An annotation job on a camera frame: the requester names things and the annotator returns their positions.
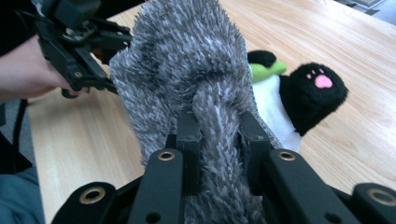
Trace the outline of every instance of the black mount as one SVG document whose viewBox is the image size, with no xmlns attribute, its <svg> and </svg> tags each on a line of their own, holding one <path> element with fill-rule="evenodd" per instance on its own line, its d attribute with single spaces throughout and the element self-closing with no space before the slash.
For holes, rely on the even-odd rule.
<svg viewBox="0 0 396 224">
<path fill-rule="evenodd" d="M 349 196 L 329 187 L 298 153 L 273 149 L 249 112 L 240 140 L 250 191 L 262 196 L 268 223 L 396 223 L 396 191 L 368 183 Z M 118 190 L 107 183 L 77 189 L 53 223 L 184 223 L 183 197 L 199 191 L 200 142 L 193 114 L 183 113 L 142 176 Z"/>
</svg>

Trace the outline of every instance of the black paw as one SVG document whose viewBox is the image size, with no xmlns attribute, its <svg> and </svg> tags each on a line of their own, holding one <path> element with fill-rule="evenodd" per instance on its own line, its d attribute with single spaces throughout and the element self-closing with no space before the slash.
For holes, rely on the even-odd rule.
<svg viewBox="0 0 396 224">
<path fill-rule="evenodd" d="M 249 63 L 259 63 L 268 68 L 276 61 L 276 56 L 270 51 L 253 50 L 247 54 L 247 61 Z"/>
</svg>

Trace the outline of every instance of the pink paw pad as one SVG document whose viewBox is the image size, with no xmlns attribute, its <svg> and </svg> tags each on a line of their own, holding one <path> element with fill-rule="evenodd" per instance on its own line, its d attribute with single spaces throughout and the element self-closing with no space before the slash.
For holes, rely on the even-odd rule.
<svg viewBox="0 0 396 224">
<path fill-rule="evenodd" d="M 320 89 L 331 88 L 332 80 L 325 75 L 319 75 L 315 78 L 315 85 Z"/>
</svg>

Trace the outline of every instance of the sleeve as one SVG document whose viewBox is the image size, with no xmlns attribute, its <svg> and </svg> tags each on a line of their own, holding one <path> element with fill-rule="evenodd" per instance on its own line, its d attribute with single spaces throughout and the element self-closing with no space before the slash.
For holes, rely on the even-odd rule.
<svg viewBox="0 0 396 224">
<path fill-rule="evenodd" d="M 16 175 L 0 175 L 0 223 L 44 223 L 35 168 Z"/>
<path fill-rule="evenodd" d="M 0 104 L 0 127 L 6 124 L 6 106 Z"/>
</svg>

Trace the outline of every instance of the gray fur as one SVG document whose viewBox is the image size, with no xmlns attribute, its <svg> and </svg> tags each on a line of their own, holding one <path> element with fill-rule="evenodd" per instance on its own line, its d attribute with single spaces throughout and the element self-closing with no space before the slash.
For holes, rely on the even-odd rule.
<svg viewBox="0 0 396 224">
<path fill-rule="evenodd" d="M 157 0 L 143 5 L 133 35 L 110 70 L 142 163 L 176 133 L 180 112 L 191 110 L 204 138 L 200 193 L 186 198 L 186 223 L 263 223 L 261 199 L 249 193 L 234 146 L 242 113 L 262 123 L 238 29 L 216 0 Z"/>
</svg>

